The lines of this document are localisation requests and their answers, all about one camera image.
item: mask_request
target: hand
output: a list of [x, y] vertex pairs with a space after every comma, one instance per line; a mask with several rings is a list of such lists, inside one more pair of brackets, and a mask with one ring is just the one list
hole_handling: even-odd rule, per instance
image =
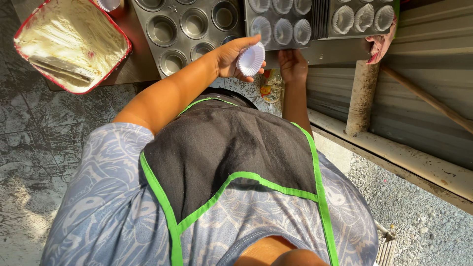
[[[238, 38], [230, 41], [219, 48], [215, 49], [217, 56], [217, 77], [221, 78], [237, 78], [246, 82], [253, 82], [253, 77], [245, 77], [237, 66], [237, 57], [240, 51], [257, 44], [261, 40], [261, 35], [257, 34], [252, 37]], [[261, 67], [266, 66], [266, 61], [263, 61]], [[263, 74], [264, 70], [260, 68], [259, 74]]]
[[307, 61], [300, 53], [299, 49], [280, 50], [278, 53], [279, 65], [281, 66], [281, 76], [284, 83], [301, 82], [307, 80]]

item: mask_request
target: table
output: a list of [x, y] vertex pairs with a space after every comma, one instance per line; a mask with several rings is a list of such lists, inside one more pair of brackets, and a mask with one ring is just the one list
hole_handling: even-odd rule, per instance
[[[100, 84], [101, 86], [160, 79], [158, 69], [149, 50], [148, 42], [131, 1], [133, 0], [125, 0], [124, 14], [119, 18], [115, 18], [114, 21], [130, 39], [133, 45], [133, 52], [118, 66], [117, 70], [113, 71]], [[23, 22], [44, 0], [12, 2], [20, 21]], [[311, 41], [310, 47], [301, 49], [301, 52], [309, 65], [315, 65], [366, 60], [370, 58], [370, 48], [371, 43], [364, 38], [340, 39]], [[279, 67], [277, 52], [266, 52], [266, 69]], [[49, 80], [47, 81], [51, 90], [62, 90], [59, 86]]]

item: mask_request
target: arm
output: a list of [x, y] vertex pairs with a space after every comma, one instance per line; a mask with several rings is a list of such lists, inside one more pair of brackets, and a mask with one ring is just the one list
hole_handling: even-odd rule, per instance
[[281, 76], [286, 85], [282, 118], [298, 124], [313, 137], [307, 115], [307, 62], [299, 49], [281, 50], [278, 57]]
[[156, 134], [197, 98], [217, 77], [236, 77], [253, 82], [236, 68], [242, 49], [254, 45], [260, 35], [239, 38], [205, 54], [177, 73], [149, 86], [131, 100], [114, 122], [144, 126]]

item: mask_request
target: metal baking tray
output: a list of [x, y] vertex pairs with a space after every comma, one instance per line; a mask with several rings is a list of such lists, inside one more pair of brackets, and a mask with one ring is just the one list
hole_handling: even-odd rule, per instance
[[132, 0], [165, 78], [223, 43], [245, 36], [237, 0]]
[[373, 24], [368, 27], [365, 32], [358, 32], [355, 30], [355, 27], [351, 27], [350, 30], [347, 32], [347, 34], [338, 34], [333, 30], [333, 25], [332, 25], [332, 17], [335, 14], [335, 11], [337, 11], [338, 8], [342, 6], [349, 6], [351, 9], [353, 9], [353, 12], [356, 14], [358, 9], [361, 7], [365, 6], [366, 4], [371, 4], [375, 10], [375, 15], [378, 9], [382, 8], [383, 6], [392, 6], [394, 8], [394, 1], [392, 2], [387, 2], [383, 3], [381, 0], [373, 0], [369, 3], [364, 3], [361, 2], [360, 0], [350, 0], [347, 3], [341, 3], [338, 0], [331, 0], [330, 1], [330, 11], [329, 11], [329, 19], [328, 19], [328, 38], [324, 39], [349, 39], [349, 38], [361, 38], [361, 37], [368, 37], [368, 36], [373, 36], [373, 35], [379, 35], [379, 34], [387, 34], [389, 33], [390, 28], [388, 28], [385, 31], [376, 31], [374, 22]]
[[268, 19], [270, 25], [271, 25], [271, 40], [269, 41], [269, 43], [264, 47], [266, 51], [270, 51], [270, 50], [282, 50], [282, 49], [296, 49], [296, 48], [307, 48], [310, 46], [310, 41], [306, 44], [306, 45], [299, 45], [297, 44], [295, 41], [294, 41], [294, 38], [291, 39], [291, 42], [286, 45], [286, 46], [281, 46], [279, 45], [275, 40], [274, 40], [274, 33], [273, 33], [273, 30], [274, 30], [274, 24], [278, 21], [278, 19], [280, 18], [285, 18], [287, 20], [289, 20], [289, 22], [292, 24], [292, 26], [294, 27], [294, 24], [300, 20], [300, 19], [307, 19], [307, 21], [309, 21], [310, 23], [310, 26], [312, 26], [312, 20], [311, 20], [311, 17], [312, 17], [312, 9], [314, 7], [312, 7], [310, 9], [310, 11], [305, 14], [305, 15], [299, 15], [295, 10], [294, 10], [294, 5], [292, 5], [290, 11], [288, 14], [286, 15], [281, 15], [279, 13], [276, 12], [276, 10], [274, 9], [274, 6], [273, 6], [273, 3], [272, 3], [272, 0], [271, 0], [271, 4], [269, 5], [269, 10], [262, 13], [262, 14], [258, 14], [256, 13], [253, 8], [250, 6], [250, 3], [248, 0], [243, 0], [244, 1], [244, 6], [245, 6], [245, 33], [246, 33], [246, 36], [250, 36], [250, 27], [251, 27], [251, 23], [253, 21], [253, 19], [255, 19], [256, 17], [259, 17], [259, 16], [262, 16], [262, 17], [265, 17]]

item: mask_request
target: gravel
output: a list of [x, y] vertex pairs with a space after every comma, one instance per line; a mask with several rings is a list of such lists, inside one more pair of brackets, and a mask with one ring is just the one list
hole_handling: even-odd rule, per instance
[[347, 174], [399, 238], [394, 265], [473, 266], [473, 216], [354, 154]]

